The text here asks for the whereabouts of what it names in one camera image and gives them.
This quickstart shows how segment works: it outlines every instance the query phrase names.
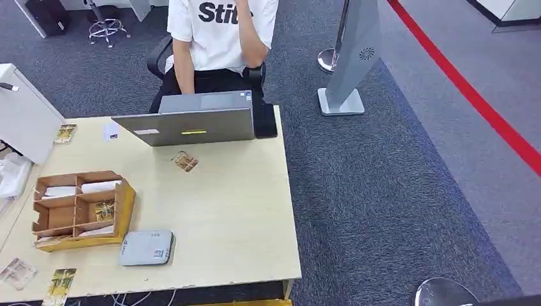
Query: qr code label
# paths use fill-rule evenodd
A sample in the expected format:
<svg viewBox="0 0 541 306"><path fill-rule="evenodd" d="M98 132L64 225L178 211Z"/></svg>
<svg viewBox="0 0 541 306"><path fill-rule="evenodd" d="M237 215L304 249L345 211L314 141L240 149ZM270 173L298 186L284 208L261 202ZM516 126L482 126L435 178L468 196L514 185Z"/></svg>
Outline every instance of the qr code label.
<svg viewBox="0 0 541 306"><path fill-rule="evenodd" d="M163 250L154 250L153 258L162 258L162 257L163 257Z"/></svg>

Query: red floor stripe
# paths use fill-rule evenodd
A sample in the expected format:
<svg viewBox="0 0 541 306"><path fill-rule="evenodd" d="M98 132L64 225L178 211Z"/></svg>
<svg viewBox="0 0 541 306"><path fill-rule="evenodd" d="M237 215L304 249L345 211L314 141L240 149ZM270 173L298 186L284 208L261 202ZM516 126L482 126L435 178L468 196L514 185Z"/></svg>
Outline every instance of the red floor stripe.
<svg viewBox="0 0 541 306"><path fill-rule="evenodd" d="M423 32L410 14L398 2L387 0L396 14L402 19L406 27L432 57L441 70L455 84L462 95L473 105L483 118L496 130L498 134L518 153L518 155L541 177L541 154L530 145L496 110L471 86L453 64L443 55L430 38Z"/></svg>

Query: light wooden desk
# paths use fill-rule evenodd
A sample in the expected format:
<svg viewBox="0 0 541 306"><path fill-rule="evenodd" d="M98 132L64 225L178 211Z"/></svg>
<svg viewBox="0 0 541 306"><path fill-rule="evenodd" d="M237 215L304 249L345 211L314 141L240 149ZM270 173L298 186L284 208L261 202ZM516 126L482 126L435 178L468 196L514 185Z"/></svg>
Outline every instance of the light wooden desk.
<svg viewBox="0 0 541 306"><path fill-rule="evenodd" d="M56 145L41 175L113 170L137 192L130 230L172 230L168 265L118 265L119 245L46 253L31 247L37 220L28 199L0 251L0 267L20 258L39 273L22 291L0 284L0 302L41 300L55 269L76 268L70 297L284 281L300 278L297 237L278 107L278 137L152 148L120 129L105 142L108 117L69 120L72 142ZM173 165L179 150L199 158L191 173Z"/></svg>

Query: cardboard organizer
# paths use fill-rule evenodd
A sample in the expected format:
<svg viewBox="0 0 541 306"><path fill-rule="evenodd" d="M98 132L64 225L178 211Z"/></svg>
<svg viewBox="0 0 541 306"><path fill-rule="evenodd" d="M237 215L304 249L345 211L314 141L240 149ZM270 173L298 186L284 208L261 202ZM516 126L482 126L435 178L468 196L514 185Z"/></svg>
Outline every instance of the cardboard organizer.
<svg viewBox="0 0 541 306"><path fill-rule="evenodd" d="M85 194L81 191L82 184L113 180L122 180L114 190ZM57 186L77 186L76 195L41 199L47 187ZM34 193L34 210L39 214L38 222L32 224L32 232L37 236L34 246L51 252L119 244L129 230L134 200L135 191L128 181L112 171L40 177ZM114 202L114 213L112 219L99 221L95 208L103 202ZM81 236L84 232L108 226L114 227L110 233Z"/></svg>

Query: gray laptop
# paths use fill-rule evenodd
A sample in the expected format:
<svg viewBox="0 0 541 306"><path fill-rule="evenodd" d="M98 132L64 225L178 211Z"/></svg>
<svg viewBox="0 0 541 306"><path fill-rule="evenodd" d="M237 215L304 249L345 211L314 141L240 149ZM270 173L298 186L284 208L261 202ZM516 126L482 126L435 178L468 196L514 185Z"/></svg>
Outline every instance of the gray laptop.
<svg viewBox="0 0 541 306"><path fill-rule="evenodd" d="M151 147L255 138L251 91L164 96L159 113L115 116Z"/></svg>

